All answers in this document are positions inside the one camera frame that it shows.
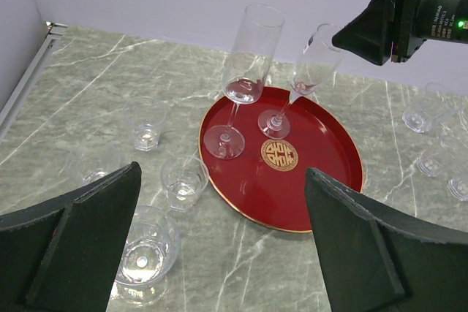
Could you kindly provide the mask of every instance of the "camera lens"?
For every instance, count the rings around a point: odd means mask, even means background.
[[[468,43],[468,0],[419,0],[414,34],[423,39]]]

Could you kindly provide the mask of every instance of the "glass base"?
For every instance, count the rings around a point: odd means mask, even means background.
[[[449,180],[448,188],[454,197],[460,201],[468,201],[468,182],[456,176]]]
[[[146,284],[159,280],[163,274],[166,261],[168,261],[165,246],[170,242],[166,232],[159,226],[151,227],[158,233],[158,238],[141,237],[125,246],[121,264],[118,269],[120,281],[127,285]]]
[[[274,123],[274,117],[278,114],[279,111],[266,110],[258,116],[260,130],[270,139],[284,139],[291,131],[291,124],[286,116],[283,116],[281,123]]]
[[[132,131],[133,145],[140,151],[153,150],[159,143],[159,133],[151,124],[141,124]]]
[[[114,281],[110,293],[109,307],[111,311],[133,311],[154,305],[167,294],[167,277],[157,284],[148,286],[125,286]]]
[[[432,122],[417,112],[405,111],[401,119],[406,127],[416,133],[426,133],[432,129]]]
[[[428,177],[436,177],[442,171],[440,163],[431,158],[418,159],[416,164],[419,170]]]
[[[241,155],[246,142],[242,133],[234,127],[213,126],[206,131],[203,144],[217,159],[231,160]]]

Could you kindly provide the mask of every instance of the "clear glass tumbler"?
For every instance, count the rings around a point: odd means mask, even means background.
[[[120,151],[112,145],[88,142],[70,152],[65,163],[68,176],[85,186],[121,167]]]
[[[291,130],[285,116],[287,108],[299,97],[312,94],[323,80],[333,76],[344,58],[344,52],[331,43],[339,30],[338,26],[324,23],[312,35],[295,62],[290,78],[289,102],[280,111],[266,110],[258,117],[258,126],[264,135],[271,139],[285,138]]]
[[[187,211],[208,185],[208,168],[193,156],[176,156],[161,167],[160,178],[170,208]]]
[[[135,149],[150,151],[158,146],[165,125],[166,105],[149,96],[138,96],[129,99],[122,110]]]
[[[166,212],[151,206],[137,206],[116,282],[136,291],[146,290],[173,266],[180,247],[177,224]]]
[[[420,96],[404,111],[406,126],[417,133],[431,131],[464,107],[464,99],[439,83],[428,83]]]
[[[448,189],[460,201],[468,201],[468,172],[460,172],[448,181]]]
[[[431,145],[416,164],[422,173],[436,177],[465,162],[467,154],[467,147],[460,140],[445,135]]]
[[[218,159],[234,159],[245,146],[242,133],[233,127],[240,104],[253,104],[262,95],[284,18],[263,4],[249,5],[244,12],[233,49],[226,61],[221,86],[233,104],[227,125],[206,131],[203,144]]]

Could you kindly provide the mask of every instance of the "camera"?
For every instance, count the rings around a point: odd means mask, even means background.
[[[468,43],[468,0],[371,0],[332,43],[381,66],[407,61],[427,39]]]

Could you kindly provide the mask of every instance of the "tipped champagne flute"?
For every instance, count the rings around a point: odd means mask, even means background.
[[[324,23],[310,38],[299,55],[290,78],[289,102],[280,111],[266,110],[258,117],[258,126],[270,139],[283,139],[291,130],[285,113],[287,108],[301,96],[312,94],[323,80],[332,76],[344,58],[344,52],[331,43],[338,33],[338,26]]]
[[[227,125],[213,126],[203,138],[206,150],[218,159],[234,159],[244,150],[245,139],[233,127],[241,104],[253,104],[262,95],[268,71],[283,27],[278,10],[263,4],[249,5],[226,61],[221,86],[233,102]]]

